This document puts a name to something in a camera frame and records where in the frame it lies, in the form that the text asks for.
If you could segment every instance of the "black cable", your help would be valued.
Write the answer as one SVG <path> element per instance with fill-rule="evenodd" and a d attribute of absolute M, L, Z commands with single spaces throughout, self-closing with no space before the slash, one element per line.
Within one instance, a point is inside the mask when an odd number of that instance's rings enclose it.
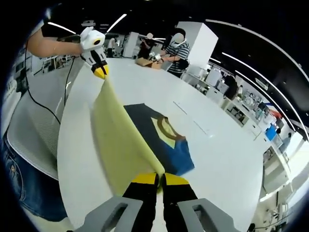
<path fill-rule="evenodd" d="M 27 78 L 27 70 L 26 70 L 26 69 L 27 69 L 27 67 L 26 67 L 27 47 L 28 47 L 28 41 L 27 41 L 27 43 L 26 43 L 26 49 L 25 49 L 25 78 L 26 78 L 26 82 L 27 82 L 27 85 L 28 85 L 28 93 L 29 93 L 29 96 L 30 96 L 31 99 L 34 101 L 34 103 L 36 103 L 36 104 L 39 105 L 40 107 L 42 107 L 42 108 L 48 110 L 50 113 L 52 113 L 53 116 L 55 117 L 55 119 L 58 121 L 58 123 L 59 123 L 59 125 L 60 125 L 60 120 L 59 120 L 58 117 L 54 114 L 54 112 L 51 111 L 51 110 L 50 110 L 49 108 L 47 108 L 46 106 L 44 106 L 44 105 L 38 103 L 38 102 L 33 98 L 33 96 L 32 96 L 31 93 L 30 93 L 30 87 L 29 87 L 29 82 L 28 82 L 28 78 Z"/>
<path fill-rule="evenodd" d="M 270 227 L 270 226 L 273 226 L 273 225 L 277 224 L 278 222 L 281 222 L 283 219 L 287 218 L 288 216 L 290 216 L 292 213 L 293 213 L 293 212 L 291 212 L 289 215 L 287 215 L 287 216 L 281 218 L 279 221 L 270 224 L 269 226 L 265 226 L 265 227 L 256 227 L 255 230 L 256 230 L 256 229 L 266 229 L 266 228 L 268 228 L 268 227 Z"/>
<path fill-rule="evenodd" d="M 69 73 L 68 73 L 68 76 L 67 76 L 66 84 L 64 85 L 64 105 L 66 105 L 66 102 L 67 102 L 67 99 L 66 99 L 66 97 L 67 97 L 67 84 L 68 84 L 69 75 L 70 75 L 70 72 L 72 70 L 74 61 L 75 61 L 75 57 L 73 58 L 73 61 L 72 61 L 72 64 L 71 64 L 71 67 L 70 67 L 70 70 L 69 70 Z"/>

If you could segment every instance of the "cardboard box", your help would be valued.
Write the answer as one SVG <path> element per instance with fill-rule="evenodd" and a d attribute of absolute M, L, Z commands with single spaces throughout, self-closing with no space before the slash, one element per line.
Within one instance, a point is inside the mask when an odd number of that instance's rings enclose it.
<path fill-rule="evenodd" d="M 157 62 L 152 62 L 151 60 L 147 60 L 144 58 L 138 58 L 135 61 L 136 64 L 142 66 L 142 67 L 149 67 L 149 68 L 153 68 L 153 69 L 161 69 L 161 65 Z"/>

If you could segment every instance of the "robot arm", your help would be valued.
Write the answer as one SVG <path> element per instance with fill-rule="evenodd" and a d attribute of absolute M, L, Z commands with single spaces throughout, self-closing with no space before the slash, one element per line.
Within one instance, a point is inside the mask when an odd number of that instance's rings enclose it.
<path fill-rule="evenodd" d="M 87 27 L 81 33 L 81 46 L 83 53 L 81 58 L 91 68 L 95 76 L 105 79 L 108 75 L 108 65 L 104 54 L 103 44 L 105 35 L 93 27 Z"/>

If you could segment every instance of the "black ceiling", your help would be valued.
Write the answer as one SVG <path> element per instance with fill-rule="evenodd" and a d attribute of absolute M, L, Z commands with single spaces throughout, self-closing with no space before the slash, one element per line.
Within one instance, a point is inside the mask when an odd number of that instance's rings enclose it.
<path fill-rule="evenodd" d="M 204 22 L 219 37 L 212 57 L 220 60 L 232 73 L 238 70 L 252 80 L 263 80 L 249 68 L 222 55 L 225 52 L 258 70 L 271 82 L 276 82 L 309 127 L 309 82 L 299 69 L 281 51 L 257 36 L 238 28 L 205 21 L 213 19 L 240 24 L 265 36 L 285 50 L 309 74 L 309 45 L 305 34 L 309 20 L 306 19 L 305 7 L 271 5 L 263 1 L 239 4 L 203 0 L 100 1 L 95 4 L 62 4 L 53 10 L 51 21 L 80 33 L 84 20 L 94 20 L 97 25 L 107 24 L 108 28 L 122 14 L 127 16 L 111 30 L 112 33 L 135 31 L 146 35 L 151 32 L 154 37 L 166 37 L 179 21 Z M 43 33 L 57 37 L 70 35 L 50 25 L 44 26 Z M 289 118 L 299 121 L 276 90 L 270 87 L 267 92 Z"/>

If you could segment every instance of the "denim shorts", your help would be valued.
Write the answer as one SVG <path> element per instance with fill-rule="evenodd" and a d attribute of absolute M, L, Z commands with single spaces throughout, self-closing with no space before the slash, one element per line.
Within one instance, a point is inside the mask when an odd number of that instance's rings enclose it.
<path fill-rule="evenodd" d="M 67 217 L 58 181 L 34 168 L 2 140 L 2 159 L 7 177 L 22 207 L 48 221 Z"/>

